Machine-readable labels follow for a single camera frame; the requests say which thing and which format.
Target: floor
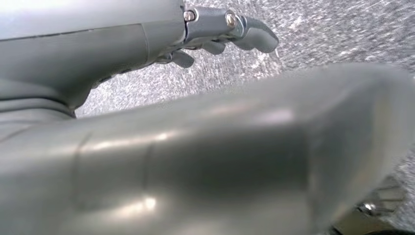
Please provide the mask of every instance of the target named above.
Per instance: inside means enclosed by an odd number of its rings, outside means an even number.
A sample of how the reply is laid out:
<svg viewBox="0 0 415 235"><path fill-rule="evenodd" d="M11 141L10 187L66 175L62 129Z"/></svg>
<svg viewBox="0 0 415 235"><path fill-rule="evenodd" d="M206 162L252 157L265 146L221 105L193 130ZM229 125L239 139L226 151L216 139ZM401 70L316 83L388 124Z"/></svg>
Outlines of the floor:
<svg viewBox="0 0 415 235"><path fill-rule="evenodd" d="M280 38L277 53L246 52L230 45L219 56L191 51L196 62L190 69L153 65L118 75L91 92L77 110L80 118L335 62L387 63L415 72L414 0L188 0L187 4L230 8L265 21ZM390 220L415 231L415 147L393 174L409 195Z"/></svg>

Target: silver screw head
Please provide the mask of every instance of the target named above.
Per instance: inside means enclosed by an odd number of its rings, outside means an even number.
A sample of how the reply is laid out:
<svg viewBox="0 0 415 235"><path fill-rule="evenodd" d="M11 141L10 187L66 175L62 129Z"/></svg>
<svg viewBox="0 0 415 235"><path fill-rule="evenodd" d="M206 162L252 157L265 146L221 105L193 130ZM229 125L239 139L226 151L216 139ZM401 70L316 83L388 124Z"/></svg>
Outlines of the silver screw head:
<svg viewBox="0 0 415 235"><path fill-rule="evenodd" d="M186 22L194 21L196 19L196 15L194 14L193 11L185 11L183 13L183 17L184 17L184 21Z"/></svg>
<svg viewBox="0 0 415 235"><path fill-rule="evenodd" d="M236 15L235 13L229 11L226 13L225 16L226 19L226 24L231 27L231 28L235 28L236 27Z"/></svg>

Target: speckled carpet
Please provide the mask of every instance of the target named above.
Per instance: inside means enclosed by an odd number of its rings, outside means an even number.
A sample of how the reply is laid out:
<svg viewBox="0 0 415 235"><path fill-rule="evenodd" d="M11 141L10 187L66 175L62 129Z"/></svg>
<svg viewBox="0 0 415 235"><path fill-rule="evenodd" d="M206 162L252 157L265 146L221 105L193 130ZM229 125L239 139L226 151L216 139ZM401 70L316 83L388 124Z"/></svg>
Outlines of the speckled carpet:
<svg viewBox="0 0 415 235"><path fill-rule="evenodd" d="M95 116L140 105L200 94L297 68L335 62L394 64L415 72L415 0L189 0L226 7L261 19L280 38L275 54L242 51L229 45L213 56L191 51L195 65L153 65L118 75L93 90L77 110ZM415 231L415 147L393 173L408 200L390 218Z"/></svg>

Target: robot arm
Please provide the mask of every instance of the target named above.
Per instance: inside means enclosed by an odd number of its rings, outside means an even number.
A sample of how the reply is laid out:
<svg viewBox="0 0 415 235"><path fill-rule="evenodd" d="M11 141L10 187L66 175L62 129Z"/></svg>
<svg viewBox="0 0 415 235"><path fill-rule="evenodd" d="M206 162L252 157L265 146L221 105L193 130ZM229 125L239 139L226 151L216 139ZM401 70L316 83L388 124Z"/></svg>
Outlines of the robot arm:
<svg viewBox="0 0 415 235"><path fill-rule="evenodd" d="M413 100L410 74L363 64L80 120L1 113L0 231L315 234L404 156Z"/></svg>
<svg viewBox="0 0 415 235"><path fill-rule="evenodd" d="M6 0L0 8L0 100L44 98L70 111L91 87L152 63L190 67L182 48L221 53L225 43L271 52L262 22L181 0Z"/></svg>

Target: robotic finger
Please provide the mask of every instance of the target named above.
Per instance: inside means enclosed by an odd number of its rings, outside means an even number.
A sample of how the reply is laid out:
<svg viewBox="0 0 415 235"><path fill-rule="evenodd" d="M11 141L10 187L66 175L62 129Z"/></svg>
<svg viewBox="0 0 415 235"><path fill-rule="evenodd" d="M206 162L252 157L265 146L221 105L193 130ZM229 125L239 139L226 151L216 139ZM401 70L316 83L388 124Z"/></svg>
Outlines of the robotic finger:
<svg viewBox="0 0 415 235"><path fill-rule="evenodd" d="M242 50L258 49L270 53L276 49L279 40L262 21L235 14L233 11L210 7L194 7L185 10L185 39L177 50L204 49L218 55L232 42ZM183 68L193 64L185 52L169 52L156 60L156 63L174 62Z"/></svg>

